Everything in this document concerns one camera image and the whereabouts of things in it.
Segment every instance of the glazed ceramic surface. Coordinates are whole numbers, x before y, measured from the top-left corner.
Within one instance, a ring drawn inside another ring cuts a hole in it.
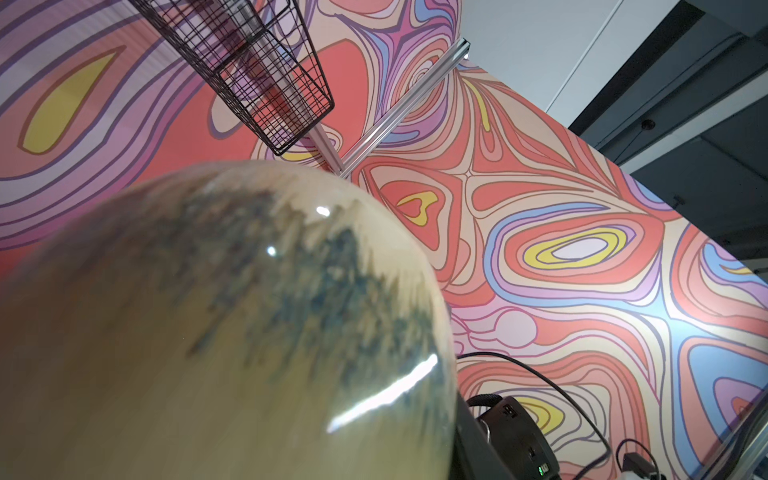
[[[0,296],[11,478],[445,478],[434,273],[372,197],[274,162],[183,170],[56,235]]]

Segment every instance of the wire basket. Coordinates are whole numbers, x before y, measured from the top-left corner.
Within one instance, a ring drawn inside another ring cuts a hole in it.
[[[131,0],[277,155],[333,97],[296,0]]]

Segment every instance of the black cable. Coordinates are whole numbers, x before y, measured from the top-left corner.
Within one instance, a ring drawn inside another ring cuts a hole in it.
[[[616,156],[616,160],[614,160],[614,163],[616,165],[621,165],[619,161],[621,161],[621,155],[624,155],[624,152],[627,151],[627,149],[634,143],[635,140],[637,140],[637,137],[640,137],[640,134],[643,133],[643,129],[637,131],[637,133],[632,137],[632,140],[629,141],[626,147],[619,153],[619,155]]]
[[[600,432],[600,430],[598,430],[597,426],[589,419],[589,417],[587,416],[587,413],[584,412],[584,410],[576,403],[576,401],[573,400],[571,398],[571,396],[568,395],[568,393],[565,392],[565,390],[563,390],[562,388],[560,388],[555,382],[552,382],[546,376],[544,376],[543,374],[537,372],[532,367],[525,365],[520,360],[513,359],[509,355],[505,355],[503,353],[497,353],[497,352],[470,352],[470,353],[463,353],[461,355],[458,355],[458,356],[456,356],[456,358],[457,359],[465,359],[465,358],[468,358],[468,357],[471,357],[471,356],[495,356],[497,358],[507,360],[508,362],[512,362],[515,365],[520,366],[520,367],[528,370],[530,373],[533,373],[539,379],[543,380],[547,385],[549,385],[550,387],[555,389],[560,395],[563,396],[564,399],[568,400],[568,403],[573,405],[573,407],[576,409],[576,411],[579,412],[581,414],[581,416],[584,417],[584,420],[587,421],[589,426],[592,427],[594,432],[598,434],[598,437],[600,437],[600,441],[603,442],[603,445],[605,445],[605,453],[603,455],[600,455],[599,457],[597,457],[592,462],[589,462],[585,467],[583,467],[581,469],[581,471],[579,473],[577,473],[575,477],[573,477],[573,480],[580,480],[580,478],[584,477],[584,475],[586,475],[587,472],[592,470],[594,467],[596,467],[602,461],[604,461],[604,460],[606,460],[606,459],[611,457],[611,453],[613,452],[613,450],[611,450],[611,444],[608,443],[608,440],[605,439],[605,437]]]
[[[654,463],[654,468],[656,468],[656,480],[661,480],[661,470],[659,470],[659,464],[656,462],[656,459],[654,458],[654,454],[650,453],[650,450],[640,443],[639,441],[635,439],[624,439],[621,442],[619,442],[619,445],[616,447],[616,463],[619,465],[619,470],[621,470],[621,462],[619,462],[619,450],[621,450],[621,447],[623,447],[625,444],[632,442],[635,445],[638,445],[641,449],[643,449],[648,456],[650,457],[650,460]]]

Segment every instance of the colorful wavy pattern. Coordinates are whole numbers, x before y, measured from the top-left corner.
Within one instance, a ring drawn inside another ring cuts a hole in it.
[[[301,2],[344,154],[456,39],[458,0]],[[127,185],[271,153],[119,0],[0,4],[0,276]],[[318,166],[302,144],[283,160]],[[617,444],[683,478],[768,383],[768,290],[661,200],[483,70],[463,65],[355,172],[421,240],[456,351],[535,364]],[[564,473],[599,454],[562,399],[503,362],[462,392],[513,392]],[[591,478],[611,478],[606,465]]]
[[[698,470],[768,385],[768,286],[648,189],[468,63],[353,173],[419,238],[457,353],[503,352],[578,400],[614,446]],[[556,392],[497,359],[462,394],[511,393],[573,475],[601,454]],[[609,462],[589,474],[617,476]]]
[[[458,0],[300,8],[336,96],[323,123],[342,154],[458,29]],[[0,274],[135,181],[211,159],[273,158],[125,0],[0,5],[0,142]],[[300,144],[283,159],[318,166],[315,156]]]

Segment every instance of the white ceiling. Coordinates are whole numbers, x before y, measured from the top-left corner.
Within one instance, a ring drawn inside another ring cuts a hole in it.
[[[470,0],[469,59],[565,126],[677,0]]]

